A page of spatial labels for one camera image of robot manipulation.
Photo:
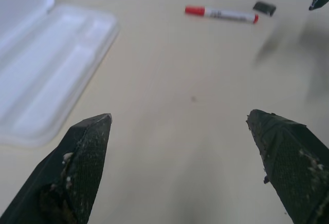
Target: beige table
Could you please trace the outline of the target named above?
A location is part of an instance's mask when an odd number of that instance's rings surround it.
[[[265,0],[278,10],[257,25],[183,13],[187,4],[250,11],[256,1],[58,0],[113,12],[121,32],[51,143],[0,147],[0,211],[71,125],[110,112],[89,223],[292,223],[263,184],[245,120],[254,108],[274,112],[329,144],[326,43],[317,41],[327,39],[328,9],[309,15],[312,0]],[[281,45],[256,64],[273,30]],[[303,34],[310,47],[296,44]]]

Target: white debris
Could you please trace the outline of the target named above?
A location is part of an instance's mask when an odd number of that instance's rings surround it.
[[[72,186],[71,177],[66,177],[66,189],[68,190]]]
[[[73,152],[71,152],[71,153],[66,153],[66,154],[63,156],[63,161],[64,161],[64,163],[65,163],[66,161],[68,161],[68,160],[71,158],[72,155],[73,155]]]

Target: dark spot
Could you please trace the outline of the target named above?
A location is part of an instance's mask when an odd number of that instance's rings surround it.
[[[267,176],[265,176],[265,178],[264,178],[264,184],[267,184],[267,183],[269,183],[269,178]]]

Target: red marker cap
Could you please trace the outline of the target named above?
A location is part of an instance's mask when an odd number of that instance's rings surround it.
[[[255,20],[253,21],[253,23],[254,23],[254,24],[257,23],[257,22],[258,22],[258,19],[259,19],[258,14],[255,14]]]
[[[205,8],[204,7],[187,6],[185,8],[185,13],[204,16],[205,15]]]

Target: black eraser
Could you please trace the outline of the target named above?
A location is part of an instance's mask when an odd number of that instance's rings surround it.
[[[265,2],[256,2],[253,9],[255,11],[265,13],[265,14],[272,17],[274,12],[276,11],[277,7],[273,4],[268,4],[268,3],[265,3]]]

